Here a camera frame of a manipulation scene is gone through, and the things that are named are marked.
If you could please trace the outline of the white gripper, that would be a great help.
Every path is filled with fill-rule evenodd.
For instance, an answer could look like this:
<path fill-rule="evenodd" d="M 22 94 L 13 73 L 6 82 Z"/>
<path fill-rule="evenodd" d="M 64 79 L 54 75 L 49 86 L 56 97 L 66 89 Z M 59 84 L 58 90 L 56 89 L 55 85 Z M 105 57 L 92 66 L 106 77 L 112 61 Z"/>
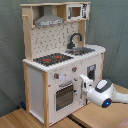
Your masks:
<path fill-rule="evenodd" d="M 92 79 L 89 79 L 84 74 L 80 74 L 80 100 L 83 100 L 83 98 L 87 97 L 89 94 L 89 91 L 94 88 L 94 82 Z"/>

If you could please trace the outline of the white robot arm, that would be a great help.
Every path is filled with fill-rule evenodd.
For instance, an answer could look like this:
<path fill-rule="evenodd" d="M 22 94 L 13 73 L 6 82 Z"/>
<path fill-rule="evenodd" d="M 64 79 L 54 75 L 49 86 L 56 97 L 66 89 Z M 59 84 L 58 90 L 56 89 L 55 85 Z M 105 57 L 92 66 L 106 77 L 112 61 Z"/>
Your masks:
<path fill-rule="evenodd" d="M 107 108 L 111 103 L 128 104 L 128 94 L 119 93 L 108 79 L 100 80 L 97 85 L 94 85 L 92 79 L 81 74 L 80 81 L 83 96 L 102 108 Z"/>

